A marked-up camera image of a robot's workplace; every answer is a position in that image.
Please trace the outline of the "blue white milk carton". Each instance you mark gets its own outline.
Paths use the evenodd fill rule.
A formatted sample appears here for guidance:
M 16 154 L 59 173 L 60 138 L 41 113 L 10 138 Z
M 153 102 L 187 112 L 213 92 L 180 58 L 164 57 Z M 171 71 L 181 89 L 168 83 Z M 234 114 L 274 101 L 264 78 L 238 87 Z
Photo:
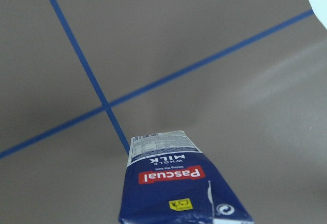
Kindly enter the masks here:
M 120 223 L 253 223 L 184 131 L 131 139 Z

